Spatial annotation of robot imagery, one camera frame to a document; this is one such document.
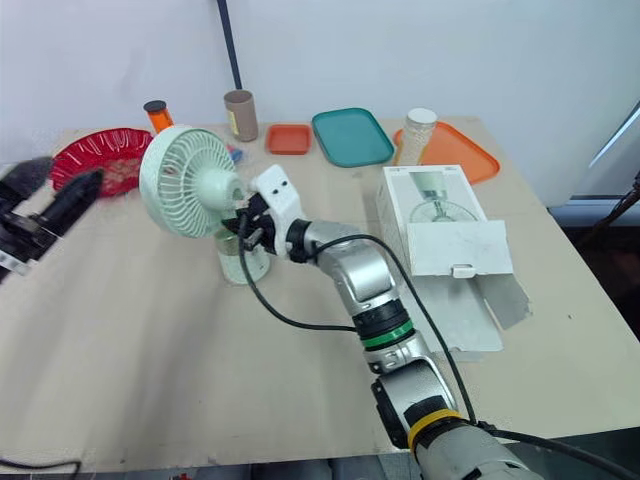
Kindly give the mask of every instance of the orange tray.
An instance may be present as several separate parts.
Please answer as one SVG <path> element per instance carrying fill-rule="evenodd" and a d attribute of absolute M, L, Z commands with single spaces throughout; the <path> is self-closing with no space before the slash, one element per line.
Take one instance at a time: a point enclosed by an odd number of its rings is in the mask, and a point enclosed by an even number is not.
<path fill-rule="evenodd" d="M 393 136 L 398 145 L 402 130 Z M 495 177 L 500 171 L 500 162 L 489 155 L 469 137 L 448 123 L 438 122 L 431 140 L 422 151 L 420 165 L 460 165 L 469 183 L 479 183 Z"/>
<path fill-rule="evenodd" d="M 267 150 L 277 155 L 304 155 L 311 148 L 309 125 L 275 124 L 267 132 Z"/>

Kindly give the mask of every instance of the black cable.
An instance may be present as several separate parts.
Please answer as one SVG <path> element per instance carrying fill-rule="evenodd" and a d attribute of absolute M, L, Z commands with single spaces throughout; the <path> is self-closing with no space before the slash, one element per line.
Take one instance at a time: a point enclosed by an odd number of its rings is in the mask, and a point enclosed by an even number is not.
<path fill-rule="evenodd" d="M 445 342 L 444 338 L 442 337 L 442 334 L 440 333 L 440 330 L 438 330 L 438 327 L 433 321 L 433 318 L 431 318 L 431 315 L 427 311 L 427 308 L 424 306 L 424 303 L 422 303 L 422 300 L 420 299 L 420 296 L 418 295 L 418 292 L 416 291 L 413 285 L 413 282 L 411 281 L 411 278 L 405 271 L 404 267 L 402 266 L 402 263 L 400 263 L 400 259 L 398 259 L 394 251 L 391 250 L 391 247 L 389 247 L 389 245 L 384 243 L 378 237 L 374 237 L 373 235 L 368 235 L 365 233 L 358 233 L 355 235 L 347 235 L 345 237 L 337 238 L 335 240 L 322 244 L 321 246 L 316 248 L 314 252 L 314 256 L 317 257 L 321 252 L 323 252 L 327 248 L 334 247 L 340 243 L 350 242 L 352 240 L 368 240 L 370 242 L 378 244 L 380 247 L 384 249 L 385 252 L 387 252 L 389 257 L 391 257 L 391 260 L 393 260 L 393 263 L 395 263 L 396 267 L 400 271 L 400 275 L 402 275 L 402 278 L 407 283 L 407 287 L 409 287 L 409 290 L 411 291 L 411 295 L 413 296 L 416 303 L 418 304 L 418 308 L 420 308 L 420 311 L 422 312 L 424 317 L 427 319 L 427 322 L 429 323 L 431 330 L 433 330 L 433 333 L 438 339 L 438 343 L 440 344 L 440 346 L 442 347 L 442 350 L 444 351 L 444 355 L 447 358 L 449 367 L 453 372 L 453 377 L 455 378 L 456 384 L 458 385 L 458 390 L 460 390 L 460 395 L 462 396 L 464 407 L 467 409 L 469 422 L 475 425 L 477 423 L 476 414 L 475 414 L 475 411 L 473 410 L 473 405 L 471 404 L 471 399 L 469 398 L 467 387 L 465 386 L 464 381 L 462 380 L 462 376 L 460 375 L 460 371 L 458 370 L 458 366 L 456 365 L 455 360 L 453 359 L 453 357 L 451 356 L 451 353 L 449 352 L 449 347 L 447 345 L 447 342 Z"/>
<path fill-rule="evenodd" d="M 247 224 L 248 224 L 248 218 L 246 215 L 243 215 L 240 218 L 240 228 L 238 230 L 238 246 L 239 246 L 239 255 L 240 255 L 240 264 L 242 266 L 242 270 L 247 278 L 247 282 L 249 283 L 249 286 L 251 287 L 251 289 L 253 290 L 253 293 L 256 295 L 256 297 L 258 298 L 258 300 L 260 301 L 260 303 L 262 303 L 262 305 L 269 310 L 269 312 L 271 312 L 272 315 L 274 315 L 276 318 L 282 320 L 283 322 L 295 326 L 295 327 L 299 327 L 299 328 L 306 328 L 306 329 L 311 329 L 311 330 L 343 330 L 346 331 L 348 329 L 348 331 L 355 331 L 355 329 L 350 328 L 350 327 L 342 327 L 342 326 L 326 326 L 326 325 L 308 325 L 305 323 L 300 323 L 300 322 L 296 322 L 295 320 L 291 320 L 290 318 L 285 317 L 284 315 L 282 315 L 280 312 L 278 312 L 275 308 L 273 308 L 271 306 L 271 304 L 262 296 L 262 294 L 260 293 L 260 291 L 257 289 L 255 282 L 253 281 L 253 278 L 251 277 L 251 274 L 249 273 L 249 270 L 247 268 L 247 264 L 246 264 L 246 259 L 244 256 L 244 237 L 246 234 L 246 229 L 247 229 Z M 567 455 L 569 457 L 575 458 L 576 460 L 580 460 L 584 463 L 587 463 L 593 467 L 596 468 L 600 468 L 606 472 L 609 472 L 610 474 L 616 476 L 617 478 L 620 478 L 622 480 L 640 480 L 640 475 L 631 472 L 630 470 L 627 470 L 626 468 L 617 465 L 613 462 L 611 462 L 610 460 L 607 460 L 605 458 L 602 458 L 598 455 L 594 455 L 592 453 L 586 452 L 580 448 L 577 447 L 573 447 L 571 445 L 566 445 L 564 443 L 555 441 L 555 440 L 548 440 L 545 438 L 541 438 L 541 437 L 537 437 L 535 435 L 528 435 L 525 433 L 518 433 L 518 432 L 512 432 L 512 431 L 508 431 L 508 430 L 498 430 L 495 427 L 486 424 L 485 422 L 480 422 L 480 424 L 478 424 L 477 420 L 476 420 L 476 416 L 475 416 L 475 412 L 473 410 L 473 405 L 471 404 L 471 399 L 469 398 L 469 394 L 467 392 L 466 386 L 464 384 L 464 381 L 462 380 L 462 376 L 460 375 L 460 371 L 458 370 L 458 366 L 455 362 L 455 360 L 453 359 L 453 357 L 451 356 L 451 353 L 449 352 L 449 347 L 446 343 L 446 341 L 444 340 L 444 338 L 442 337 L 442 334 L 440 333 L 440 330 L 438 330 L 438 327 L 436 326 L 435 322 L 433 321 L 433 318 L 431 318 L 431 315 L 429 314 L 429 312 L 427 311 L 426 307 L 424 306 L 424 304 L 422 303 L 422 300 L 420 299 L 420 296 L 418 295 L 418 292 L 416 291 L 413 282 L 411 281 L 411 278 L 409 277 L 409 275 L 407 274 L 407 272 L 405 271 L 404 267 L 402 266 L 402 263 L 400 262 L 400 259 L 396 256 L 395 252 L 391 249 L 391 247 L 389 247 L 385 242 L 383 242 L 382 240 L 380 240 L 378 237 L 374 237 L 373 235 L 368 235 L 368 234 L 355 234 L 355 235 L 347 235 L 345 237 L 341 237 L 341 238 L 337 238 L 335 240 L 332 240 L 330 242 L 327 242 L 323 245 L 318 246 L 313 254 L 313 258 L 317 258 L 317 256 L 322 253 L 324 250 L 334 247 L 336 245 L 339 245 L 341 243 L 346 243 L 346 242 L 350 242 L 353 240 L 368 240 L 370 242 L 376 243 L 377 245 L 379 245 L 380 247 L 382 247 L 384 249 L 384 251 L 389 255 L 389 257 L 391 257 L 391 259 L 393 260 L 393 263 L 396 265 L 396 267 L 398 268 L 398 271 L 400 272 L 400 275 L 402 275 L 402 278 L 404 279 L 404 281 L 407 283 L 407 287 L 409 288 L 409 290 L 411 291 L 411 295 L 413 296 L 413 298 L 415 299 L 416 303 L 418 304 L 418 307 L 420 308 L 422 314 L 424 315 L 424 317 L 427 319 L 427 322 L 429 323 L 429 326 L 431 327 L 431 329 L 433 330 L 433 333 L 435 334 L 436 338 L 438 339 L 438 342 L 440 343 L 440 346 L 442 347 L 445 356 L 447 358 L 447 362 L 449 363 L 449 366 L 451 368 L 451 371 L 453 372 L 453 376 L 456 380 L 456 384 L 458 386 L 458 389 L 460 390 L 460 395 L 462 396 L 462 400 L 464 402 L 465 408 L 467 409 L 467 414 L 469 415 L 469 421 L 471 424 L 473 425 L 477 425 L 480 428 L 483 428 L 484 430 L 486 430 L 488 433 L 490 433 L 491 435 L 493 435 L 494 437 L 499 437 L 499 438 L 505 438 L 508 440 L 514 440 L 517 442 L 523 442 L 523 443 L 529 443 L 531 445 L 534 445 L 536 447 L 541 447 L 541 448 L 545 448 L 547 450 L 553 451 L 553 452 L 557 452 L 557 453 L 562 453 L 564 455 Z"/>
<path fill-rule="evenodd" d="M 593 467 L 604 470 L 605 472 L 614 475 L 615 477 L 623 480 L 640 480 L 640 475 L 633 473 L 626 468 L 613 463 L 611 460 L 599 457 L 593 453 L 586 452 L 581 448 L 566 445 L 556 440 L 547 440 L 546 438 L 536 437 L 535 435 L 528 435 L 526 433 L 511 432 L 508 430 L 498 430 L 494 428 L 485 428 L 494 437 L 506 438 L 507 440 L 514 440 L 516 442 L 529 443 L 536 447 L 545 448 L 553 452 L 563 453 L 569 457 L 581 460 Z"/>
<path fill-rule="evenodd" d="M 60 468 L 60 467 L 69 467 L 73 465 L 75 468 L 73 469 L 73 473 L 71 473 L 71 480 L 74 480 L 78 473 L 80 473 L 80 469 L 82 468 L 82 462 L 80 460 L 67 460 L 64 462 L 58 463 L 42 463 L 39 465 L 30 465 L 28 463 L 20 463 L 14 462 L 13 460 L 7 460 L 5 458 L 0 458 L 0 466 L 13 468 L 16 470 L 51 470 L 52 468 Z"/>
<path fill-rule="evenodd" d="M 249 223 L 249 219 L 247 215 L 246 214 L 242 215 L 240 217 L 240 226 L 238 228 L 238 249 L 239 249 L 238 255 L 240 256 L 240 266 L 242 267 L 244 276 L 247 279 L 247 283 L 249 284 L 249 287 L 253 291 L 256 298 L 260 301 L 262 306 L 266 308 L 269 311 L 269 313 L 271 313 L 271 315 L 276 317 L 278 320 L 281 320 L 287 325 L 291 325 L 292 327 L 304 328 L 306 330 L 355 332 L 356 329 L 354 327 L 348 327 L 346 325 L 314 325 L 310 323 L 297 322 L 280 313 L 269 303 L 269 301 L 266 298 L 264 298 L 260 290 L 258 290 L 258 287 L 256 286 L 256 282 L 254 282 L 253 277 L 251 276 L 251 272 L 249 272 L 249 269 L 247 268 L 247 260 L 245 258 L 245 251 L 244 251 L 244 239 L 247 233 L 248 223 Z"/>

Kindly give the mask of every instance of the teal tray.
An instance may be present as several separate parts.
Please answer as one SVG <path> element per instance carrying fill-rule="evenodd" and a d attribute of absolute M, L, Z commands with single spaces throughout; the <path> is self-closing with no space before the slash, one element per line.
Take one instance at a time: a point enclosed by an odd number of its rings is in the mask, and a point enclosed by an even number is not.
<path fill-rule="evenodd" d="M 389 138 L 364 108 L 319 113 L 311 125 L 324 155 L 339 167 L 383 163 L 393 155 Z"/>

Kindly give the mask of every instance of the fan picture on box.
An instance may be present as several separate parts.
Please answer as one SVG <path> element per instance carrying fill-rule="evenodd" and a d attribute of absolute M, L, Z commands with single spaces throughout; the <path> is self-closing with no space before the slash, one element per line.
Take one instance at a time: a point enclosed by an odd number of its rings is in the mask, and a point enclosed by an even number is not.
<path fill-rule="evenodd" d="M 477 207 L 466 194 L 458 170 L 411 172 L 394 176 L 396 199 L 405 223 L 475 222 Z"/>

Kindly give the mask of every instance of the red plate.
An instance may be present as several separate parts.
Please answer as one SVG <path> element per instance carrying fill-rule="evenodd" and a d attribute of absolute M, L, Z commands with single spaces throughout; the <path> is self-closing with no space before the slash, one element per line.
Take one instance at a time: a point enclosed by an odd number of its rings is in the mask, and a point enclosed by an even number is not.
<path fill-rule="evenodd" d="M 60 190 L 76 175 L 96 168 L 104 171 L 101 197 L 137 188 L 142 156 L 152 139 L 146 130 L 133 128 L 102 130 L 82 137 L 53 159 L 53 188 Z"/>

